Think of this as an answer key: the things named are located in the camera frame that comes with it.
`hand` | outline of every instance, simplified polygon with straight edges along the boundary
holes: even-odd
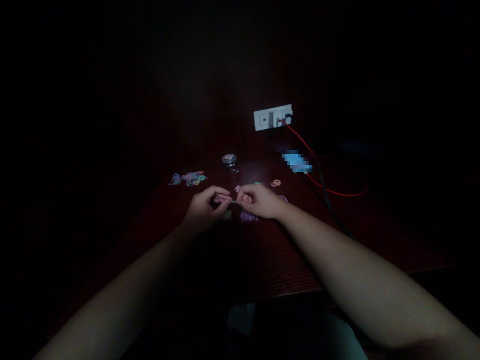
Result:
[[[266,219],[277,219],[288,206],[272,190],[260,184],[243,185],[236,200],[246,211]]]
[[[230,191],[218,186],[210,186],[204,191],[193,195],[185,219],[181,223],[182,226],[195,233],[201,233],[210,229],[232,202],[232,198],[229,195]],[[209,204],[212,198],[216,203],[220,203],[215,210]]]

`finger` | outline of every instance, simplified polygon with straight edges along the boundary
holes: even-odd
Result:
[[[238,201],[238,205],[241,206],[242,209],[254,214],[254,209],[255,209],[255,204],[252,204],[252,203],[248,203],[248,202],[245,202],[245,201],[242,201],[242,200],[239,200]]]
[[[236,200],[240,201],[245,194],[249,194],[250,196],[255,194],[255,188],[259,186],[258,184],[248,184],[248,185],[243,185],[240,188],[240,191],[238,192],[236,196]]]
[[[248,195],[248,194],[243,195],[243,197],[241,198],[241,200],[242,200],[243,202],[248,203],[248,204],[253,204],[253,199],[252,199],[252,197],[251,197],[250,195]]]
[[[223,194],[216,194],[215,199],[219,199],[220,201],[223,201],[223,200],[232,201],[233,200],[231,196],[227,196],[227,195],[223,195]]]
[[[230,195],[230,191],[224,189],[223,187],[212,185],[200,193],[200,195],[205,199],[210,199],[215,194]]]
[[[219,218],[222,214],[227,210],[230,205],[230,200],[225,200],[222,202],[215,210],[213,210],[212,214],[214,217]]]

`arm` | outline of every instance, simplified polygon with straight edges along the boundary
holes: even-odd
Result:
[[[431,359],[470,359],[478,338],[409,276],[365,246],[286,203],[262,185],[242,186],[238,203],[278,220],[326,290],[372,340]]]
[[[232,198],[211,186],[196,194],[183,222],[87,302],[35,356],[35,359],[119,359],[155,306],[168,274],[195,236],[222,216]],[[212,197],[221,203],[209,205]]]

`jar lid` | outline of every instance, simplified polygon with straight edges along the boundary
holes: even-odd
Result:
[[[235,154],[226,154],[221,157],[221,162],[224,164],[235,164],[237,162],[237,156]]]

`blue phone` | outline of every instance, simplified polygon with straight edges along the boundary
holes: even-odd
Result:
[[[303,158],[297,150],[289,150],[281,157],[286,161],[294,173],[311,173],[312,165]]]

